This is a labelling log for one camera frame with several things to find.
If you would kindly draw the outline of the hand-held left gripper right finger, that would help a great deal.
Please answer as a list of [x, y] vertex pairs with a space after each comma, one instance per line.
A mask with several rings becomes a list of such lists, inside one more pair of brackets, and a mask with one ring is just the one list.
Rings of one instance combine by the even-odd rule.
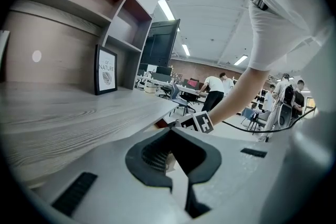
[[171, 151], [188, 178], [185, 211], [197, 218], [211, 208], [197, 200], [193, 186], [208, 182], [222, 163], [222, 156], [214, 146], [187, 133], [170, 129]]

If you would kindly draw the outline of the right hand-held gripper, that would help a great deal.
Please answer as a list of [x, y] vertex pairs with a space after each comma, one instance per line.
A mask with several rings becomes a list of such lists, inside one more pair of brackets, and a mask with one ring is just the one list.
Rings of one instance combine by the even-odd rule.
[[185, 129], [198, 131], [206, 134], [214, 130], [214, 126], [206, 111], [187, 114], [169, 123], [168, 127], [182, 127]]

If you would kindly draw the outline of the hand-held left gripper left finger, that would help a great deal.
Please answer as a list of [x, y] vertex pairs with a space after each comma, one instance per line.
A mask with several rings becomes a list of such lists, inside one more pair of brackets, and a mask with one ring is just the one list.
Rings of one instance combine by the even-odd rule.
[[129, 172], [149, 187], [172, 189], [172, 180], [166, 176], [170, 151], [170, 129], [134, 144], [126, 153], [125, 164]]

